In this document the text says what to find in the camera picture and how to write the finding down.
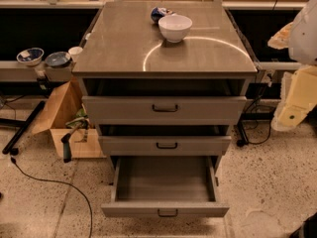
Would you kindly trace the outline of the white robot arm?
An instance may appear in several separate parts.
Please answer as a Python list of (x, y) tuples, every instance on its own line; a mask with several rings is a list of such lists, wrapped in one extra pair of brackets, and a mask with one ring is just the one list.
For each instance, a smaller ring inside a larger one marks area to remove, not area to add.
[(281, 100), (271, 121), (275, 131), (289, 131), (317, 106), (317, 0), (309, 0), (267, 44), (277, 50), (288, 48), (289, 57), (300, 63), (294, 74), (284, 74)]

